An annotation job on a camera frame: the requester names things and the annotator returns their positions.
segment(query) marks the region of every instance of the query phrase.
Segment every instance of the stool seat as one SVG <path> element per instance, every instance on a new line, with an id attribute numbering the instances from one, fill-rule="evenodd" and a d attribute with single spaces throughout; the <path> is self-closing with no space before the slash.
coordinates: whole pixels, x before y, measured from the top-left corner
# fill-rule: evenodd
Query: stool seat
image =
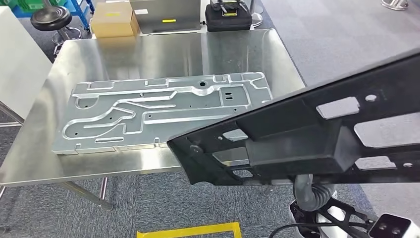
<path id="1" fill-rule="evenodd" d="M 62 6 L 45 6 L 31 16 L 31 24 L 40 31 L 56 31 L 71 22 L 70 11 Z"/>

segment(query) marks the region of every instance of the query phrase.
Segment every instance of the hole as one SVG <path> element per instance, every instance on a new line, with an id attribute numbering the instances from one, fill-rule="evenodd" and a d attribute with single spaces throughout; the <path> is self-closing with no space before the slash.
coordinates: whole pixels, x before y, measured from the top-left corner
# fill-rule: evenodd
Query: hole
<path id="1" fill-rule="evenodd" d="M 384 224 L 384 223 L 380 224 L 380 225 L 379 225 L 379 229 L 380 229 L 380 230 L 384 230 L 384 229 L 386 229 L 386 224 Z"/>
<path id="2" fill-rule="evenodd" d="M 356 124 L 354 130 L 366 147 L 387 148 L 420 143 L 420 114 L 413 113 Z"/>
<path id="3" fill-rule="evenodd" d="M 248 139 L 248 136 L 241 129 L 225 132 L 223 136 L 232 142 Z"/>
<path id="4" fill-rule="evenodd" d="M 399 233 L 401 233 L 401 230 L 399 228 L 395 227 L 394 229 L 392 229 L 392 234 L 398 235 Z"/>
<path id="5" fill-rule="evenodd" d="M 366 100 L 367 102 L 374 102 L 374 101 L 376 101 L 376 99 L 377 99 L 377 96 L 376 96 L 376 95 L 373 95 L 373 94 L 367 95 L 367 96 L 365 97 L 365 100 Z"/>
<path id="6" fill-rule="evenodd" d="M 357 114 L 359 106 L 359 102 L 355 97 L 348 97 L 319 105 L 316 107 L 316 110 L 324 119 L 332 119 Z"/>
<path id="7" fill-rule="evenodd" d="M 252 173 L 248 170 L 234 170 L 234 175 L 241 177 L 241 178 L 251 178 L 253 177 Z"/>
<path id="8" fill-rule="evenodd" d="M 362 171 L 397 169 L 397 166 L 387 156 L 360 158 L 356 161 L 356 166 Z"/>
<path id="9" fill-rule="evenodd" d="M 248 154 L 245 147 L 238 147 L 213 153 L 213 157 L 226 166 L 248 165 Z"/>

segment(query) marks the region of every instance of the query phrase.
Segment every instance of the cardboard box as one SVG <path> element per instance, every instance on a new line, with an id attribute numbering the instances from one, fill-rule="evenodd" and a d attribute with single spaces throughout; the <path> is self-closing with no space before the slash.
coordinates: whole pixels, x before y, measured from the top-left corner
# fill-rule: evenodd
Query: cardboard box
<path id="1" fill-rule="evenodd" d="M 137 36 L 139 24 L 129 2 L 99 2 L 91 27 L 96 38 Z"/>

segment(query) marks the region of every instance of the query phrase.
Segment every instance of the black bracket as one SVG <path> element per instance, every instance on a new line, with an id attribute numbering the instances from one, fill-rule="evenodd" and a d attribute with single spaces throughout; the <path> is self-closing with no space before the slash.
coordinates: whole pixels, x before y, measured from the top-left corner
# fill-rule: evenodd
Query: black bracket
<path id="1" fill-rule="evenodd" d="M 276 184 L 299 174 L 313 174 L 314 183 L 419 182 L 419 144 L 368 147 L 354 130 L 367 121 L 420 112 L 419 52 L 188 131 L 168 146 L 191 184 Z M 317 111 L 319 105 L 349 97 L 358 101 L 358 112 L 326 119 Z M 245 139 L 225 136 L 238 130 Z M 237 148 L 246 150 L 244 165 L 229 166 L 214 156 L 222 151 L 234 155 Z M 387 156 L 395 168 L 362 170 L 355 165 L 359 158 L 376 156 Z M 250 175 L 237 175 L 243 170 Z"/>
<path id="2" fill-rule="evenodd" d="M 336 219 L 332 216 L 328 210 L 331 207 L 337 207 L 343 211 L 344 219 L 342 221 Z M 290 211 L 293 214 L 293 217 L 296 222 L 298 223 L 309 223 L 314 224 L 317 223 L 317 216 L 318 214 L 323 215 L 326 219 L 328 219 L 331 223 L 335 224 L 343 231 L 345 231 L 349 236 L 353 238 L 369 238 L 368 232 L 374 226 L 378 217 L 372 214 L 368 214 L 364 211 L 361 211 L 357 208 L 350 206 L 347 203 L 341 202 L 337 199 L 331 198 L 323 207 L 320 209 L 308 212 L 303 211 L 295 202 L 290 205 Z M 350 223 L 353 221 L 357 221 L 359 223 L 359 228 L 363 228 L 363 230 L 356 229 L 355 227 L 350 226 Z M 308 238 L 318 238 L 319 237 L 319 228 L 316 227 L 300 227 L 299 232 Z"/>

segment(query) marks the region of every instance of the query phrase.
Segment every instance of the white label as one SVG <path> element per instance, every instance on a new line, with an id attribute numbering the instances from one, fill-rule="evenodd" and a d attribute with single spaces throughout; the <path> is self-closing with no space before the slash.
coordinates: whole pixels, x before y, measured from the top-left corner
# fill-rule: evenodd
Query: white label
<path id="1" fill-rule="evenodd" d="M 134 10 L 134 14 L 142 15 L 142 14 L 149 14 L 149 12 L 147 11 L 147 9 L 137 9 L 137 10 Z"/>

